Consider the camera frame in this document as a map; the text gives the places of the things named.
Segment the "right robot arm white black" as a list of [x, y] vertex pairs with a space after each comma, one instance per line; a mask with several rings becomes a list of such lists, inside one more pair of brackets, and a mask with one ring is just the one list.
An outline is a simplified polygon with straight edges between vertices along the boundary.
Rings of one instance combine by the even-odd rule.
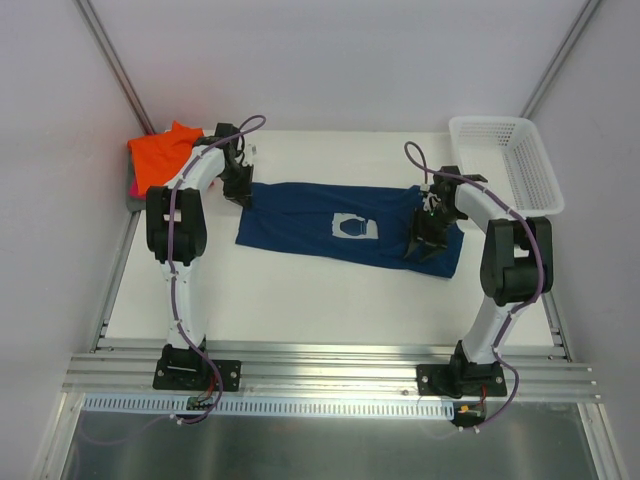
[[443, 255], [460, 220], [472, 221], [485, 240], [479, 271], [484, 299], [474, 323], [448, 363], [420, 366], [418, 379], [428, 391], [451, 398], [482, 388], [503, 396], [500, 347], [516, 318], [553, 283], [551, 223], [519, 213], [489, 190], [486, 178], [464, 175], [455, 166], [435, 171], [421, 195], [424, 204], [412, 215], [406, 258], [424, 262]]

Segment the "blue t-shirt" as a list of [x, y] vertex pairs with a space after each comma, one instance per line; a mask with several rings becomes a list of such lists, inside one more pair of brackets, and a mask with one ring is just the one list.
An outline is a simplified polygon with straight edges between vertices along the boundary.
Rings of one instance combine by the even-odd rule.
[[450, 279], [464, 233], [452, 227], [447, 248], [428, 259], [425, 245], [408, 253], [412, 216], [421, 206], [418, 186], [255, 183], [252, 206], [242, 212], [236, 243]]

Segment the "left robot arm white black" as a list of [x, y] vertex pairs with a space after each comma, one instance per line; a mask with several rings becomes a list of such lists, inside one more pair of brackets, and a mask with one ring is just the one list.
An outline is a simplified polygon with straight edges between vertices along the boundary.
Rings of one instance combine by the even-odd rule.
[[170, 313], [160, 369], [175, 372], [188, 388], [203, 386], [210, 375], [204, 359], [207, 321], [196, 294], [208, 240], [203, 196], [219, 179], [226, 200], [252, 206], [254, 166], [246, 159], [245, 126], [219, 123], [212, 135], [198, 137], [178, 172], [146, 194], [146, 243], [160, 264]]

